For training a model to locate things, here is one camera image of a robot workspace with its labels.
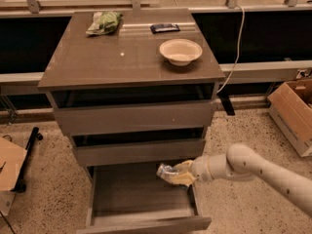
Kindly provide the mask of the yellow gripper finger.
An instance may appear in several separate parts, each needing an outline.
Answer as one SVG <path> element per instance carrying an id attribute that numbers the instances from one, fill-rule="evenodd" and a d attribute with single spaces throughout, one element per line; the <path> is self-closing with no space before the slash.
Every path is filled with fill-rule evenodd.
<path id="1" fill-rule="evenodd" d="M 189 187 L 194 183 L 195 180 L 196 177 L 191 174 L 169 176 L 169 183 L 173 185 L 183 185 Z"/>
<path id="2" fill-rule="evenodd" d="M 192 160 L 183 161 L 183 162 L 175 165 L 175 170 L 177 172 L 179 172 L 180 174 L 182 174 L 182 173 L 190 173 L 192 164 L 193 164 Z"/>

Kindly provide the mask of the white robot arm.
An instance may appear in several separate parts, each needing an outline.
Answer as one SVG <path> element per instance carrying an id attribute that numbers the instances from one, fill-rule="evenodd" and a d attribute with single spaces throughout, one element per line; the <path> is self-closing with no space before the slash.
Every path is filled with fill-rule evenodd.
<path id="1" fill-rule="evenodd" d="M 189 187 L 195 181 L 240 180 L 257 176 L 287 200 L 312 216 L 312 180 L 280 167 L 242 143 L 219 155 L 202 155 L 175 166 L 162 165 L 157 175 L 173 185 Z"/>

